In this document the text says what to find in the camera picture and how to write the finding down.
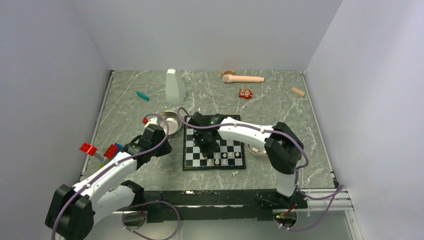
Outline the black and white chessboard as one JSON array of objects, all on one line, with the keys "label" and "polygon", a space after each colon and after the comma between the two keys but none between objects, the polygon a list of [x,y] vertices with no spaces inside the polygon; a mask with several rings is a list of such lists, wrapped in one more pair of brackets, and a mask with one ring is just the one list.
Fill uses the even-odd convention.
[{"label": "black and white chessboard", "polygon": [[218,139],[216,141],[218,148],[213,154],[205,157],[198,144],[194,142],[196,130],[185,125],[183,132],[183,171],[244,170],[246,168],[245,148],[242,142]]}]

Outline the steel bowl with chess pieces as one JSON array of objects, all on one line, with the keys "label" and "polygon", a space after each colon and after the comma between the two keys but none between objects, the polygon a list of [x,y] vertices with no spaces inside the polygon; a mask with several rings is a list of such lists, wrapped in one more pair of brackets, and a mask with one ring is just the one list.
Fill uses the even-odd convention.
[{"label": "steel bowl with chess pieces", "polygon": [[267,157],[267,151],[263,146],[254,146],[251,144],[247,144],[248,150],[255,156],[259,157]]}]

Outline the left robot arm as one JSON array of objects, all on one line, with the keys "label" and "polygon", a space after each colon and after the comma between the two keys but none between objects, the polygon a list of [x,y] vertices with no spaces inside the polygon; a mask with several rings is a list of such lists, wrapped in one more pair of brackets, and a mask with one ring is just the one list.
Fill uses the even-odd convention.
[{"label": "left robot arm", "polygon": [[53,240],[83,240],[93,226],[116,210],[139,209],[144,203],[144,189],[133,181],[113,185],[137,171],[152,157],[171,153],[166,119],[156,113],[145,117],[145,128],[112,159],[90,177],[68,186],[59,186],[52,197],[45,225]]}]

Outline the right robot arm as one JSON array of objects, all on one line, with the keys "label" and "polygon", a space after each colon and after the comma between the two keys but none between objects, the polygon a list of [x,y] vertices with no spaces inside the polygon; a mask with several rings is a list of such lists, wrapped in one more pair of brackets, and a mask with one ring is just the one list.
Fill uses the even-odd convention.
[{"label": "right robot arm", "polygon": [[284,122],[257,125],[236,120],[223,114],[206,116],[195,112],[183,123],[195,130],[194,141],[203,154],[218,149],[217,140],[237,141],[266,151],[276,177],[276,203],[287,208],[295,201],[297,171],[301,158],[307,159],[303,143]]}]

